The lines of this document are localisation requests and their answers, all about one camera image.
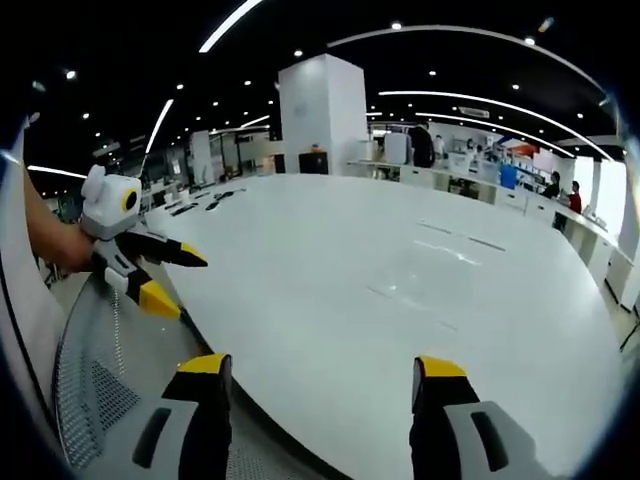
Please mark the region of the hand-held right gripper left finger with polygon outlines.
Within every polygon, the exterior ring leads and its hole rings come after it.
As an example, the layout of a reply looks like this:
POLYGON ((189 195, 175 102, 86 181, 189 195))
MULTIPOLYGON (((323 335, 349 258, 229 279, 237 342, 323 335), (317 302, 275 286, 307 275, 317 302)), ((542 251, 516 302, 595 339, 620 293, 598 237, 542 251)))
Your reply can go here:
POLYGON ((180 365, 162 395, 136 406, 106 437, 99 479, 224 479, 231 444, 232 357, 180 365))

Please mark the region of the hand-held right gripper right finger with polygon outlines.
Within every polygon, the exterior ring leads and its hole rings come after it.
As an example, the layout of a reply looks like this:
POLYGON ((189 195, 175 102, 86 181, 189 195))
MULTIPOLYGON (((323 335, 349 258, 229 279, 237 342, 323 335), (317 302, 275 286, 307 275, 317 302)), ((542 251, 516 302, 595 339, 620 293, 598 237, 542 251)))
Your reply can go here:
POLYGON ((416 479, 551 479, 533 438, 498 404, 479 399, 466 372, 414 359, 409 433, 416 479))

